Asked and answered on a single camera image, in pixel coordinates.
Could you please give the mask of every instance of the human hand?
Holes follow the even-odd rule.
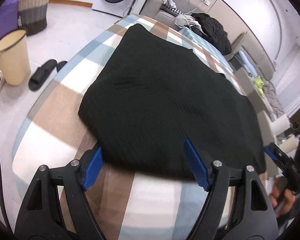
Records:
[[[279,184],[280,179],[276,178],[274,181],[274,185],[272,188],[272,193],[269,195],[270,202],[272,204],[272,207],[275,208],[278,205],[277,199],[280,196],[280,192],[278,189],[278,184]],[[281,215],[284,215],[288,213],[291,208],[293,207],[294,202],[296,201],[296,196],[293,194],[293,192],[289,189],[285,189],[284,191],[284,198],[285,198],[285,203],[281,210],[279,210],[276,213],[276,217],[280,217]]]

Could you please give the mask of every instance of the pillow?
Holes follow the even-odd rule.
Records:
[[[244,54],[244,52],[242,50],[238,51],[238,54],[242,60],[243,66],[246,69],[246,71],[250,72],[253,77],[257,77],[258,73],[255,70],[255,68],[252,66],[252,64],[250,63],[250,61],[247,59],[247,56]]]

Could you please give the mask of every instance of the white floor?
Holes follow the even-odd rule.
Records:
[[[27,38],[31,73],[47,60],[70,60],[96,36],[120,18],[90,8],[49,4],[48,27]],[[54,70],[43,87],[32,92],[28,80],[19,86],[5,84],[0,92],[0,159],[5,205],[14,230],[22,200],[12,172],[11,151],[16,135],[30,108],[57,72]]]

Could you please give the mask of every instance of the gray cloth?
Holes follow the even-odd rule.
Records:
[[[196,26],[203,33],[201,25],[190,15],[180,14],[173,20],[173,22],[180,28],[185,26]]]
[[[284,115],[284,109],[280,104],[279,100],[277,99],[277,94],[275,92],[274,85],[266,79],[263,79],[263,91],[265,96],[272,107],[274,114],[279,118],[280,116]]]

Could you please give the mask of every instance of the clothing pile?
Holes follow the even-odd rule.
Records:
[[[229,167],[265,171],[257,115],[247,97],[191,49],[131,26],[88,88],[79,117],[105,162],[194,179],[183,152],[196,149]]]
[[[200,33],[203,33],[201,25],[190,15],[177,15],[173,22],[179,28],[183,28],[185,26],[189,26],[191,28],[192,26],[194,26],[200,31]]]
[[[228,39],[228,33],[223,29],[220,22],[206,13],[193,13],[191,16],[199,22],[204,33],[196,30],[196,28],[191,28],[192,31],[215,46],[222,55],[231,53],[231,43]]]

